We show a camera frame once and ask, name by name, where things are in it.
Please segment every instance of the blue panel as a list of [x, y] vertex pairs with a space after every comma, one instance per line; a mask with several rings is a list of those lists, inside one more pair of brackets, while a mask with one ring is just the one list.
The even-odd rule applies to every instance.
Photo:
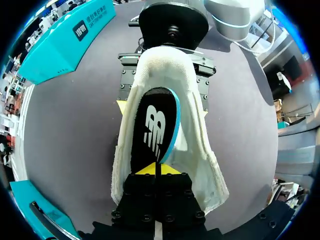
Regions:
[[45, 228], [45, 226], [43, 226], [43, 224], [31, 211], [29, 204], [33, 201], [36, 201], [38, 206], [51, 220], [53, 220], [61, 228], [79, 238], [71, 220], [64, 213], [55, 208], [48, 200], [46, 200], [29, 180], [13, 181], [10, 182], [10, 186], [20, 211], [40, 238], [45, 240], [53, 237], [53, 235]]
[[296, 27], [290, 22], [287, 16], [279, 8], [273, 9], [272, 13], [287, 30], [287, 32], [291, 35], [296, 45], [300, 49], [301, 54], [305, 54], [307, 52], [307, 47], [302, 38], [300, 37]]
[[91, 0], [74, 8], [32, 47], [19, 74], [40, 84], [76, 70], [91, 42], [115, 15], [111, 0]]

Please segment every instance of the person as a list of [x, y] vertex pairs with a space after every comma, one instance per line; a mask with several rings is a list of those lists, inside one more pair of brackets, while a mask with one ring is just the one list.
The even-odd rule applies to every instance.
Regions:
[[70, 1], [68, 4], [69, 4], [69, 12], [70, 12], [72, 9], [78, 7], [78, 5], [77, 5], [76, 3], [74, 3], [73, 1]]
[[11, 75], [11, 74], [7, 74], [7, 73], [4, 73], [4, 74], [2, 75], [2, 78], [3, 78], [5, 81], [9, 82], [9, 84], [11, 84], [12, 79], [13, 79], [12, 75]]

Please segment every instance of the teal sign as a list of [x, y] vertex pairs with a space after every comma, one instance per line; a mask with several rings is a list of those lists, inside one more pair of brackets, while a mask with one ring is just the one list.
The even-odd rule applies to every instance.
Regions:
[[75, 71], [91, 42], [115, 15], [111, 0], [91, 0], [74, 8], [41, 36], [18, 73], [40, 84]]

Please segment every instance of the white cable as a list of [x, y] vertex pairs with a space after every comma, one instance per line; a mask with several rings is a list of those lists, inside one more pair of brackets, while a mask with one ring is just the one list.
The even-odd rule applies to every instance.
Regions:
[[275, 24], [275, 21], [274, 21], [274, 14], [273, 14], [273, 12], [272, 12], [272, 9], [273, 9], [273, 7], [270, 5], [271, 21], [272, 21], [272, 26], [273, 26], [273, 36], [272, 36], [271, 44], [270, 44], [270, 46], [269, 46], [268, 48], [266, 48], [266, 49], [263, 50], [263, 51], [254, 51], [254, 50], [252, 50], [252, 49], [246, 48], [245, 46], [242, 46], [240, 43], [238, 43], [238, 42], [236, 42], [236, 41], [234, 41], [234, 43], [235, 43], [236, 45], [238, 45], [240, 48], [242, 48], [242, 49], [244, 49], [244, 50], [246, 50], [246, 51], [248, 51], [248, 52], [250, 52], [250, 53], [253, 53], [253, 54], [264, 54], [264, 53], [268, 52], [268, 51], [273, 47], [273, 45], [274, 45], [274, 43], [275, 43], [275, 39], [276, 39], [276, 24]]

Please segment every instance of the metal bracket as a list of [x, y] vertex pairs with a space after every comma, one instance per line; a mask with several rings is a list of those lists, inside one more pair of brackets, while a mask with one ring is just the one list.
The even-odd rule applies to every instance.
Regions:
[[[198, 89], [200, 92], [203, 110], [205, 112], [208, 112], [208, 98], [210, 85], [209, 77], [213, 76], [216, 73], [214, 61], [210, 58], [205, 57], [200, 52], [181, 48], [179, 48], [179, 50], [188, 54], [188, 56], [191, 58], [193, 62], [193, 67], [196, 74], [195, 81], [197, 82]], [[128, 100], [131, 86], [134, 83], [134, 77], [140, 56], [140, 53], [120, 53], [118, 55], [118, 59], [121, 61], [123, 69], [121, 71], [121, 80], [117, 100]]]

